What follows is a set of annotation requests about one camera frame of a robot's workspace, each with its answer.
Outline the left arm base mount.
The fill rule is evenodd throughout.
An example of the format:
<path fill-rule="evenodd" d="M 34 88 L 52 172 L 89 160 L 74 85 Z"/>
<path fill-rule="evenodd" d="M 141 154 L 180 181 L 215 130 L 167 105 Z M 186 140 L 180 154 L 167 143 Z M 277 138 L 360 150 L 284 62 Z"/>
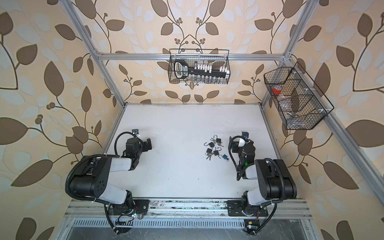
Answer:
<path fill-rule="evenodd" d="M 131 227 L 134 220 L 141 220 L 149 210 L 149 200 L 127 200 L 122 205 L 104 205 L 107 222 L 119 235 L 123 233 L 124 227 Z"/>

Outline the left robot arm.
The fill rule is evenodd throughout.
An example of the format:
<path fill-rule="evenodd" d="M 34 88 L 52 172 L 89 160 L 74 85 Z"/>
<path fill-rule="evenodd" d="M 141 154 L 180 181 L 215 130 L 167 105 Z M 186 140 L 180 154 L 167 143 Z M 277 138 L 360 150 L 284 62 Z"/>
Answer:
<path fill-rule="evenodd" d="M 135 200 L 131 191 L 118 188 L 109 180 L 112 173 L 134 171 L 142 153 L 152 149 L 151 139 L 140 139 L 137 129 L 120 133 L 112 155 L 84 156 L 74 165 L 65 183 L 67 195 L 74 200 L 100 203 L 106 214 L 145 215 L 149 200 Z"/>

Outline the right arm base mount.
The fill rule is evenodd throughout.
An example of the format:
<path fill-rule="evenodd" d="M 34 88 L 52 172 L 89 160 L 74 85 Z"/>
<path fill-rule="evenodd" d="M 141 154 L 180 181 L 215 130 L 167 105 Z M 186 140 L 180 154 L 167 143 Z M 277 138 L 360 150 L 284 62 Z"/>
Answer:
<path fill-rule="evenodd" d="M 229 200 L 226 208 L 230 217 L 244 217 L 245 232 L 248 235 L 256 236 L 260 228 L 264 226 L 265 220 L 269 219 L 266 207 L 249 205 L 246 200 Z"/>

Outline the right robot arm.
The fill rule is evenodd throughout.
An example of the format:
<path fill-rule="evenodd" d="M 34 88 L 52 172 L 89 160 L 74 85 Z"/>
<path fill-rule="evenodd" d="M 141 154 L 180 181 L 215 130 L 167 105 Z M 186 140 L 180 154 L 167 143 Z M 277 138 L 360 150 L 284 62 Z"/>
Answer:
<path fill-rule="evenodd" d="M 227 201 L 230 217 L 268 216 L 267 206 L 297 197 L 297 186 L 281 159 L 256 159 L 254 142 L 248 133 L 230 137 L 229 158 L 236 169 L 236 180 L 256 180 L 255 189 L 245 191 L 240 200 Z"/>

